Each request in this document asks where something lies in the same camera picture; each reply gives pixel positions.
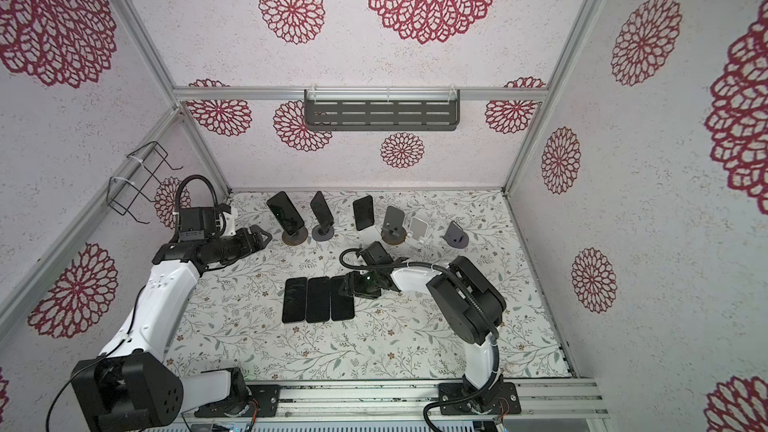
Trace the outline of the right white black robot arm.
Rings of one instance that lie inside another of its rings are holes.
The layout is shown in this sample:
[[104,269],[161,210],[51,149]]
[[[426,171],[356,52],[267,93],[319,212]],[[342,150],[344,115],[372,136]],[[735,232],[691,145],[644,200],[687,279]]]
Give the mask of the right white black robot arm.
[[395,259],[374,242],[342,251],[339,263],[349,271],[344,276],[344,295],[376,299],[384,291],[423,294],[434,301],[451,331],[464,342],[462,383],[445,386],[438,399],[423,408],[430,428],[436,427],[430,417],[435,409],[454,415],[511,411],[503,401],[499,350],[499,326],[507,304],[469,258],[459,255],[447,265]]

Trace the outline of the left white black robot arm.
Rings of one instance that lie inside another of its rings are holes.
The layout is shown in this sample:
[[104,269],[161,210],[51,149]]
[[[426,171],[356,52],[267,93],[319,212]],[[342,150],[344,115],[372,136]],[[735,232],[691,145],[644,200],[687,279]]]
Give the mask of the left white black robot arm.
[[183,209],[172,239],[152,259],[132,311],[94,359],[75,365],[69,385],[92,431],[168,426],[200,408],[239,416],[253,403],[238,367],[181,378],[166,365],[180,319],[200,278],[233,265],[272,241],[257,225],[237,228],[230,207]]

